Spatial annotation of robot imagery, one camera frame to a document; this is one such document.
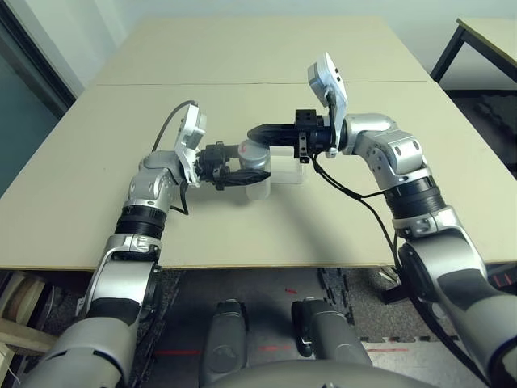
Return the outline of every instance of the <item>black table leg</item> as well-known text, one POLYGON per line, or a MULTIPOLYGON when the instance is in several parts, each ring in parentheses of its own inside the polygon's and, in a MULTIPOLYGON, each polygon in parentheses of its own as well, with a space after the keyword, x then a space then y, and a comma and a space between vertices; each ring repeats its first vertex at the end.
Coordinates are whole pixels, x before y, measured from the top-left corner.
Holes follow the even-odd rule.
POLYGON ((405 288, 401 285, 398 285, 397 287, 383 291, 381 298, 385 305, 391 305, 392 303, 407 299, 407 294, 405 288))
POLYGON ((456 29, 438 62, 436 62, 435 67, 431 71, 431 78, 433 78, 436 82, 439 82, 440 79, 442 79, 443 75, 456 57, 458 51, 460 51, 464 42, 462 39, 464 32, 465 29, 462 26, 459 26, 456 29))

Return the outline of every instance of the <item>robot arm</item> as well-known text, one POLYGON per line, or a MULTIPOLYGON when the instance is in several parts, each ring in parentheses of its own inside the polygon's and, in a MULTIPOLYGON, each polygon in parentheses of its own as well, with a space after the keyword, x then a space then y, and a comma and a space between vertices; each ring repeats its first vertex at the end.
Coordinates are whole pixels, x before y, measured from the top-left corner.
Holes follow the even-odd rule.
POLYGON ((321 152, 333 157, 335 145, 363 158, 392 211, 397 236, 406 241, 398 253, 411 288, 421 300, 442 307, 490 381, 517 380, 517 297, 487 282, 485 265, 456 212, 445 204, 418 140, 387 116, 345 115, 343 81, 327 53, 309 67, 309 84, 324 106, 328 94, 343 89, 344 105, 335 113, 344 118, 341 124, 332 125, 332 112, 326 117, 297 110, 294 124, 263 124, 248 137, 293 146, 295 158, 304 163, 321 152))
POLYGON ((218 142, 198 150, 204 123, 198 107, 189 105, 174 151, 154 151, 141 161, 86 292, 82 319, 43 356, 24 388, 126 386, 139 322, 160 302, 158 260, 175 187, 199 187, 205 181, 223 190, 270 176, 261 169, 230 171, 231 158, 246 164, 239 145, 218 142))

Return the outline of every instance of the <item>white wall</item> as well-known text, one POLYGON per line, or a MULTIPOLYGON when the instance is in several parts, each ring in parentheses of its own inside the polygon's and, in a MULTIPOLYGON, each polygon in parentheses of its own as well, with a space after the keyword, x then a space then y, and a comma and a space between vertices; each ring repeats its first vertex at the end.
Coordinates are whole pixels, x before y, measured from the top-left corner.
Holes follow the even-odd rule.
MULTIPOLYGON (((517 17, 516 0, 8 0, 7 3, 76 94, 145 16, 380 15, 427 71, 431 71, 452 36, 458 16, 517 17)), ((466 46, 445 74, 442 86, 515 88, 507 76, 466 46)))

